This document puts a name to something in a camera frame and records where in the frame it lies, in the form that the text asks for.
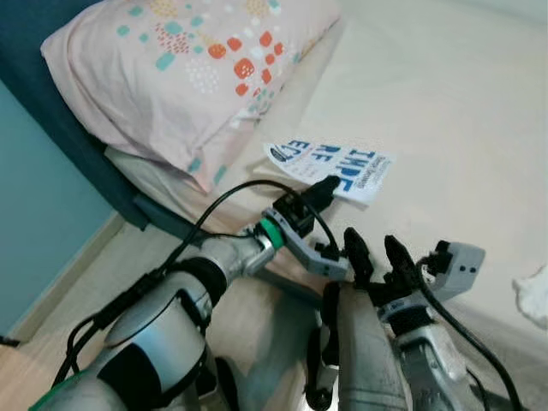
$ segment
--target bed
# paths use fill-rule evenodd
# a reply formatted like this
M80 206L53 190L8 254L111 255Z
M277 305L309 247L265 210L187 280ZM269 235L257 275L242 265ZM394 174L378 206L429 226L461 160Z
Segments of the bed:
M183 237L224 189L274 172L264 142L302 135L392 152L396 164L371 206L337 202L326 213L336 236L354 225L381 266L387 233L414 256L444 238L481 245L487 260L474 289L458 301L462 316L485 316L480 328L515 330L507 334L514 345L545 356L545 335L519 314L512 290L514 278L546 263L545 3L341 0L340 32L302 62L282 103L209 196L173 170L106 149L59 96L39 46L91 3L0 6L0 78L127 221ZM284 111L292 103L300 109ZM237 229L275 195L241 193L208 228ZM321 290L322 282L288 261L283 256L275 265Z

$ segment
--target pillow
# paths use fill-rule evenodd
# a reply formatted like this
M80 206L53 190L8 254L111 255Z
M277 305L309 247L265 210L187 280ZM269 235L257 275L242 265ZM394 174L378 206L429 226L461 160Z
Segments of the pillow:
M338 13L334 0L111 0L41 50L90 133L208 192Z

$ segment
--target teal wall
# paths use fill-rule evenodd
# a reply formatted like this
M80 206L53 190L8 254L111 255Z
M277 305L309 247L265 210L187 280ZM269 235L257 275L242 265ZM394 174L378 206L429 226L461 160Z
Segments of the teal wall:
M0 335L111 213L0 82Z

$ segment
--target mattress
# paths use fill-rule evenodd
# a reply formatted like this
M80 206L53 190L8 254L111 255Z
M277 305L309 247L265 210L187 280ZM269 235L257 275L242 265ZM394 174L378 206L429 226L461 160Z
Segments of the mattress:
M336 238L354 226L380 271L389 270L386 234L415 258L441 239L481 246L484 266L457 303L544 340L517 312L512 279L546 262L545 25L480 2L341 4L345 29L301 118L283 113L278 101L279 116L260 124L216 194L263 175L263 142L302 136L395 153L371 206L339 200L325 213ZM300 69L309 80L306 61ZM198 195L182 177L138 159L109 157L145 193L191 220L216 196ZM237 229L277 195L238 194L208 227ZM286 263L274 264L305 276Z

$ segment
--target blue headboard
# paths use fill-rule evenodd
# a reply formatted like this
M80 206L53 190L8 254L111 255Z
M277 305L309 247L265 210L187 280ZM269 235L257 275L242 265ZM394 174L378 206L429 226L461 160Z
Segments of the blue headboard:
M42 42L94 0L10 0L0 3L0 79L95 188L130 223L148 218L137 189L103 155L104 144L76 120L40 54Z

